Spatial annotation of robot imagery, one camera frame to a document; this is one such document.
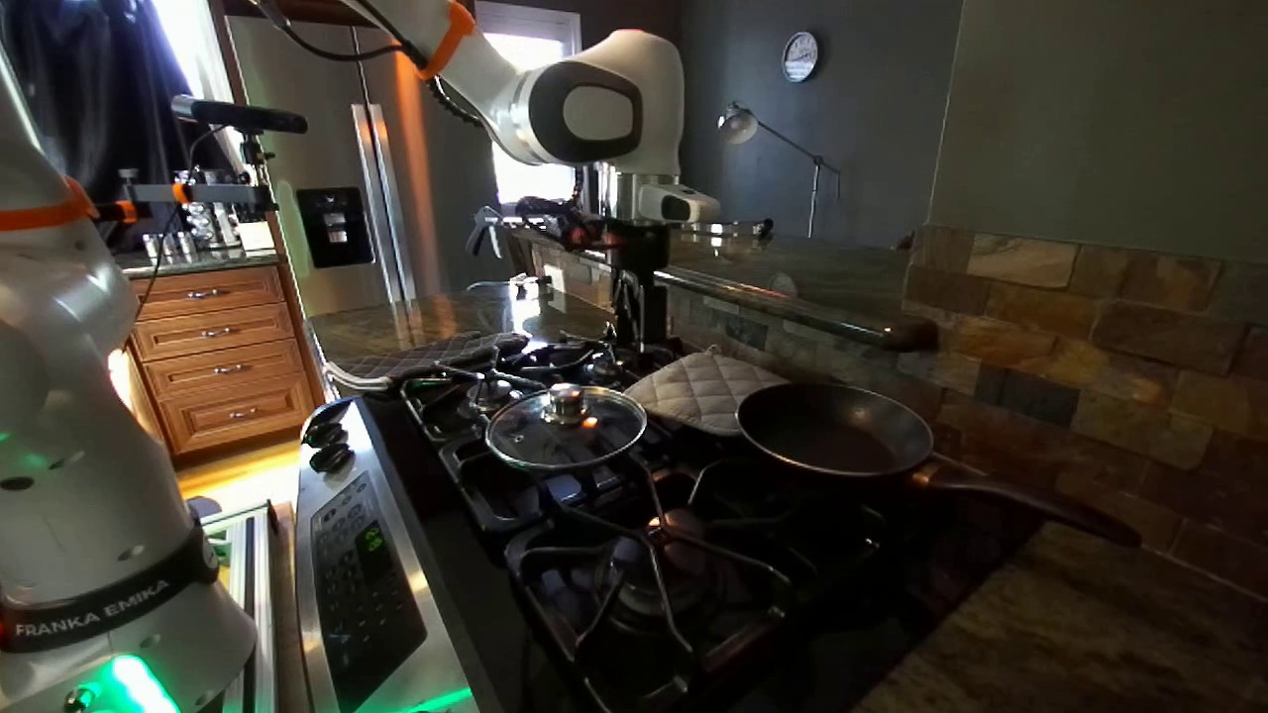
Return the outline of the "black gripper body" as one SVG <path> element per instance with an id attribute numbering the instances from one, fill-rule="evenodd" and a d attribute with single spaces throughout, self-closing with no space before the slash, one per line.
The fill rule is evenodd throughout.
<path id="1" fill-rule="evenodd" d="M 667 340 L 667 290 L 656 274 L 668 260 L 668 228 L 662 223 L 625 223 L 563 205 L 563 244 L 569 253 L 602 248 L 609 264 L 609 326 L 625 348 L 656 348 Z"/>

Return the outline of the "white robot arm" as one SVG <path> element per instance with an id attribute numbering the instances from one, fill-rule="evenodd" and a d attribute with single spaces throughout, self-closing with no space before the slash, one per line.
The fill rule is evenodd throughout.
<path id="1" fill-rule="evenodd" d="M 135 290 L 0 93 L 0 710 L 215 713 L 259 631 L 111 386 Z"/>

